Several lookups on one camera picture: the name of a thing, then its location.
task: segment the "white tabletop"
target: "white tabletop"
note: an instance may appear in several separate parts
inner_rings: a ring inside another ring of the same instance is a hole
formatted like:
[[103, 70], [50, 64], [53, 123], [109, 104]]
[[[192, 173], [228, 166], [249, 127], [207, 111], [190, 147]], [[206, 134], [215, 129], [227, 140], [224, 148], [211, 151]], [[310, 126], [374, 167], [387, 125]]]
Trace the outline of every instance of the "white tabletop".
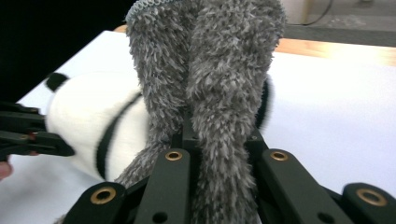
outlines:
[[[103, 32], [57, 71], [134, 73], [125, 34]], [[319, 184], [341, 192], [365, 182], [396, 197], [396, 67], [275, 53], [275, 97], [262, 130], [267, 145], [294, 154]], [[41, 108], [43, 83], [20, 100]], [[14, 174], [0, 182], [0, 223], [52, 223], [100, 182], [66, 158], [13, 156]]]

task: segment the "black clamp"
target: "black clamp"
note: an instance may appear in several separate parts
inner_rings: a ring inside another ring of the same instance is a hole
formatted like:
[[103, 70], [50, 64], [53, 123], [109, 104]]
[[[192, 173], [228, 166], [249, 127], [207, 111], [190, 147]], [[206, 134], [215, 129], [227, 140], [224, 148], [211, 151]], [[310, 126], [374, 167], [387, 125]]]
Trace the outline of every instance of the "black clamp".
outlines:
[[45, 117], [34, 107], [0, 103], [0, 161], [7, 155], [31, 152], [53, 156], [72, 156], [73, 148], [56, 133], [48, 133]]
[[112, 182], [93, 186], [71, 208], [64, 224], [188, 223], [190, 161], [186, 150], [173, 148], [159, 155], [149, 178], [128, 189]]

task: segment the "black fabric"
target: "black fabric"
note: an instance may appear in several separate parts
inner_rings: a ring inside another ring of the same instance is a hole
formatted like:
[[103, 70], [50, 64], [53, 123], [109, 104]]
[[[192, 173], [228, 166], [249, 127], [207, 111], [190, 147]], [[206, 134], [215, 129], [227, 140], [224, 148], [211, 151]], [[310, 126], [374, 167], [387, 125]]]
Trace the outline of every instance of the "black fabric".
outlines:
[[107, 152], [108, 152], [108, 148], [110, 146], [111, 140], [113, 139], [113, 135], [114, 135], [116, 126], [119, 123], [119, 121], [122, 118], [122, 115], [125, 113], [125, 111], [131, 105], [133, 105], [141, 96], [142, 95], [140, 93], [138, 93], [130, 103], [128, 103], [127, 105], [124, 106], [124, 108], [120, 111], [120, 113], [108, 125], [105, 133], [103, 134], [101, 141], [99, 142], [99, 145], [96, 150], [96, 169], [98, 170], [99, 175], [104, 180], [106, 180]]
[[264, 124], [267, 113], [268, 113], [268, 104], [271, 97], [271, 88], [270, 88], [270, 80], [269, 78], [265, 79], [264, 86], [262, 88], [262, 105], [260, 106], [257, 114], [256, 114], [256, 128], [260, 129], [260, 127]]
[[104, 30], [134, 0], [0, 0], [0, 101], [16, 102]]
[[53, 92], [56, 92], [60, 86], [64, 84], [66, 80], [69, 78], [65, 76], [64, 74], [61, 73], [51, 73], [49, 74], [49, 78], [46, 81], [47, 87], [52, 90]]

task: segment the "black stripe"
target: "black stripe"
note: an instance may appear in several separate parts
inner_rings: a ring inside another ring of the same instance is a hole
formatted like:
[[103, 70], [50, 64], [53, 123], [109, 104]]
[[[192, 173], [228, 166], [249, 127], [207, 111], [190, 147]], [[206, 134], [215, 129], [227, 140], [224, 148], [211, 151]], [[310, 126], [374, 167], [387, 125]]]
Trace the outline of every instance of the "black stripe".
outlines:
[[120, 113], [113, 119], [113, 121], [108, 125], [106, 132], [104, 133], [102, 140], [100, 141], [97, 150], [96, 150], [96, 169], [98, 170], [100, 176], [106, 180], [106, 156], [108, 147], [110, 145], [110, 141], [113, 138], [114, 130], [118, 121], [120, 120], [122, 114], [128, 109], [129, 106], [133, 105], [141, 96], [141, 93], [138, 93], [134, 99], [128, 103]]

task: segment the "white fur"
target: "white fur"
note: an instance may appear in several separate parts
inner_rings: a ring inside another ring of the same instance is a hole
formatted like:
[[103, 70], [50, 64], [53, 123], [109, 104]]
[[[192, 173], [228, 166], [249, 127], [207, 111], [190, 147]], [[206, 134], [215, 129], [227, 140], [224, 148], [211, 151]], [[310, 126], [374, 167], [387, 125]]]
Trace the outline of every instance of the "white fur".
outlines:
[[[99, 177], [96, 148], [109, 122], [140, 92], [131, 73], [89, 73], [67, 80], [52, 99], [46, 118], [48, 131], [59, 134], [75, 151], [71, 161]], [[107, 180], [114, 180], [144, 148], [149, 115], [143, 97], [120, 119], [106, 159]]]

